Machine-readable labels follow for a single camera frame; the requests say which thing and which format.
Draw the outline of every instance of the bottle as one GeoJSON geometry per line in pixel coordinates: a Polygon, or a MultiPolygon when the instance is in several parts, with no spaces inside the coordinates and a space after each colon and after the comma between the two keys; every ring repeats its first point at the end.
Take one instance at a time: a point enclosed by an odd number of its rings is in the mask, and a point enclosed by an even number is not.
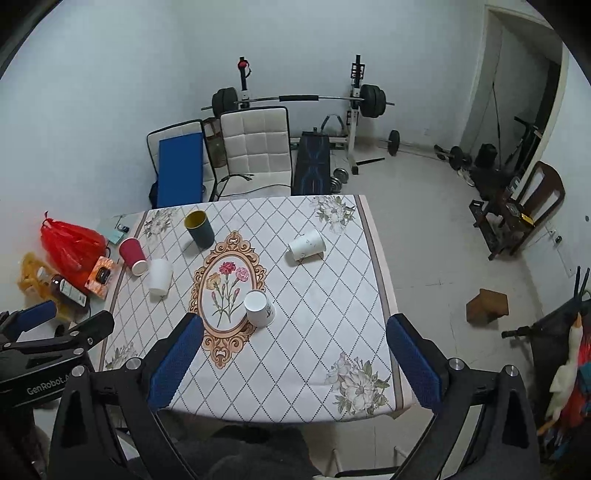
{"type": "Polygon", "coordinates": [[[90,308],[88,296],[75,288],[60,274],[51,275],[43,267],[37,271],[37,278],[49,286],[51,294],[60,302],[68,305],[76,313],[87,313],[90,308]]]}

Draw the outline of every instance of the blue gripper pad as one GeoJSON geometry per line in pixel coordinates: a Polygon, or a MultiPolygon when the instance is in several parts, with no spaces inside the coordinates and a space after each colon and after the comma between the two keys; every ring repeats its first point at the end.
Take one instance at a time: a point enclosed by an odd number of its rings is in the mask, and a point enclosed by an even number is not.
{"type": "Polygon", "coordinates": [[[22,332],[28,332],[42,323],[51,320],[56,315],[56,304],[51,300],[44,301],[39,305],[34,305],[26,310],[17,312],[15,321],[6,326],[5,334],[7,338],[16,341],[22,332]]]}
{"type": "Polygon", "coordinates": [[[188,325],[180,333],[175,344],[152,374],[150,393],[148,394],[148,405],[152,411],[167,407],[170,404],[189,365],[201,347],[203,321],[199,315],[192,315],[188,325]]]}
{"type": "Polygon", "coordinates": [[[421,406],[437,413],[449,381],[446,358],[401,313],[388,319],[386,340],[421,406]]]}

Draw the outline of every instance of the white paper cup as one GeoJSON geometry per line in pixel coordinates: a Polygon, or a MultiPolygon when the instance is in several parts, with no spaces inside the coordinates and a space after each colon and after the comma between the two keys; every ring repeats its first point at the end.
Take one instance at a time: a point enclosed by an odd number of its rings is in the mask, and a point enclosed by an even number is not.
{"type": "Polygon", "coordinates": [[[275,319],[275,306],[262,290],[251,290],[244,297],[246,318],[255,327],[266,327],[275,319]]]}
{"type": "Polygon", "coordinates": [[[164,297],[170,289],[173,279],[173,266],[165,258],[156,258],[150,262],[148,288],[152,295],[164,297]]]}
{"type": "Polygon", "coordinates": [[[324,239],[315,228],[292,240],[289,246],[296,261],[326,251],[324,239]]]}

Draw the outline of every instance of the white floor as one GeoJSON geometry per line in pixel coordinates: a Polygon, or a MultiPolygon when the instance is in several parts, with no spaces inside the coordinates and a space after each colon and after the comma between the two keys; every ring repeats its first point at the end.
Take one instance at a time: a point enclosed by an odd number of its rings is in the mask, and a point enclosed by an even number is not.
{"type": "MultiPolygon", "coordinates": [[[[529,273],[519,258],[488,261],[480,231],[473,228],[468,204],[475,189],[440,161],[386,150],[359,154],[384,161],[359,167],[342,193],[364,194],[369,202],[388,261],[399,311],[415,328],[433,340],[448,357],[457,356],[473,368],[499,371],[516,365],[526,383],[532,378],[529,350],[501,339],[501,331],[530,325],[541,317],[529,273]],[[480,288],[500,291],[509,298],[509,316],[486,328],[466,322],[466,303],[480,288]]],[[[342,151],[332,157],[333,168],[348,169],[342,151]]],[[[452,474],[470,439],[478,415],[473,407],[460,435],[458,448],[444,469],[452,474]]],[[[337,449],[343,469],[394,465],[394,447],[408,453],[431,418],[415,406],[398,418],[377,417],[350,423],[308,424],[300,427],[314,464],[329,470],[330,452],[337,449]]],[[[221,422],[194,419],[200,437],[221,422]]]]}

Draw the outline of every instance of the dark green cup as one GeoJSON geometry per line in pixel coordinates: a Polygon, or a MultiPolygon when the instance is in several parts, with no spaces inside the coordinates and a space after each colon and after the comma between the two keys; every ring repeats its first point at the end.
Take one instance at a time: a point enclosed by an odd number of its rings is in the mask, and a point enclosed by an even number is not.
{"type": "Polygon", "coordinates": [[[203,249],[212,246],[216,240],[209,219],[202,210],[191,212],[185,217],[185,228],[189,231],[197,246],[203,249]]]}

